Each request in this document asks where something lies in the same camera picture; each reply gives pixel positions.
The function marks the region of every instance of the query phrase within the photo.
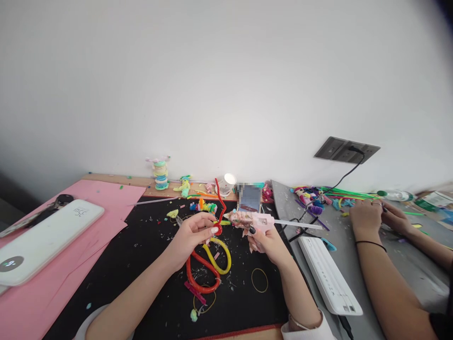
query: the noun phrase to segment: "yellow pipe cleaner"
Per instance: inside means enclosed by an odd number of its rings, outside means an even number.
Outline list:
[[[223,243],[222,241],[220,241],[218,238],[211,238],[210,239],[211,242],[214,242],[214,243],[217,243],[219,245],[222,246],[222,248],[225,250],[225,253],[226,253],[226,260],[227,260],[227,265],[226,265],[226,269],[223,270],[222,268],[220,268],[217,263],[216,263],[216,260],[214,260],[214,257],[212,256],[211,254],[211,251],[209,250],[208,246],[207,245],[203,245],[203,249],[206,250],[206,254],[208,254],[208,257],[209,257],[209,260],[211,261],[212,265],[214,266],[214,268],[222,275],[225,275],[226,273],[228,273],[230,271],[230,268],[231,268],[231,255],[230,255],[230,251],[228,250],[227,248],[227,245],[225,243]]]

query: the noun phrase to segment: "sleeve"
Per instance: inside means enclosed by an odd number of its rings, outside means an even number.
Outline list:
[[[439,340],[453,339],[453,316],[431,313],[429,315],[429,322]]]
[[[284,340],[336,340],[330,330],[329,324],[322,313],[322,322],[318,328],[306,331],[290,331],[289,324],[282,326],[282,335]]]
[[[98,309],[96,309],[94,312],[92,312],[86,319],[85,321],[82,323],[82,325],[80,326],[79,330],[77,331],[77,334],[75,335],[75,338],[74,340],[85,340],[85,334],[86,334],[86,331],[88,329],[88,327],[90,327],[91,323],[93,322],[94,319],[96,319],[96,317],[101,314],[101,312],[107,308],[108,305],[104,305],[102,307],[99,307]],[[132,335],[127,339],[127,340],[132,340],[132,337],[134,337],[134,333],[132,333]]]

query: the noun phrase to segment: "black cutting mat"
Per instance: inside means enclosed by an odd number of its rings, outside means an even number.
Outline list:
[[[144,197],[141,201],[150,200]],[[195,212],[189,210],[194,200],[175,200],[136,206],[125,222],[124,228],[112,239],[92,270],[68,302],[44,339],[73,339],[82,322],[97,308],[112,302],[134,281],[167,247],[178,230],[178,225],[164,221],[166,214],[179,209],[179,216],[185,217]],[[217,203],[216,216],[220,215]],[[227,212],[236,208],[236,202],[225,202]],[[266,204],[266,213],[275,218],[275,207]],[[282,291],[280,274],[266,254],[250,254],[248,241],[241,238],[242,230],[224,226],[219,239],[228,246],[232,265],[227,275],[221,275],[222,284],[217,288],[217,299],[213,307],[200,315],[193,323],[190,311],[193,308],[193,295],[184,286],[187,280],[185,266],[170,277],[150,309],[135,330],[134,340],[140,339],[197,339],[228,332],[241,331],[252,327],[285,323],[287,308]],[[217,263],[226,268],[227,259],[223,249],[211,244],[213,255],[220,256]],[[196,251],[208,260],[206,252],[197,246]],[[199,284],[214,284],[214,275],[192,258],[193,276]],[[269,280],[265,293],[258,293],[252,286],[251,274],[254,268],[261,268]],[[257,289],[264,290],[266,279],[255,271],[254,283]],[[210,304],[214,294],[204,295]],[[200,302],[195,301],[197,308]]]

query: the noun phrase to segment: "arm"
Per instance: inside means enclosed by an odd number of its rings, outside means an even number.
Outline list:
[[[449,271],[453,263],[453,251],[431,237],[414,228],[406,215],[391,204],[386,204],[388,212],[382,213],[382,220],[389,227],[406,237],[414,246],[429,256],[439,266]]]
[[[164,252],[94,319],[85,338],[127,339],[173,274],[169,263],[171,258]]]
[[[321,313],[296,262],[291,257],[275,227],[266,231],[266,235],[257,231],[253,237],[249,236],[248,239],[251,250],[258,250],[256,241],[260,242],[269,259],[278,267],[282,277],[286,306],[293,319],[308,329],[319,327],[322,322]],[[302,330],[292,320],[290,320],[289,326],[291,331]]]
[[[382,245],[378,234],[381,213],[380,204],[357,201],[350,209],[356,241]],[[368,294],[387,339],[437,339],[429,313],[423,310],[385,250],[372,243],[358,243],[357,252]]]
[[[200,212],[185,220],[165,251],[88,327],[86,340],[127,339],[142,320],[165,282],[186,262],[197,244],[218,231],[214,215]]]

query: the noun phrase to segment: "water bottle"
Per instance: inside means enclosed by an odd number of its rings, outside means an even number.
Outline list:
[[[401,190],[379,190],[377,194],[390,201],[410,202],[414,199],[413,194]]]

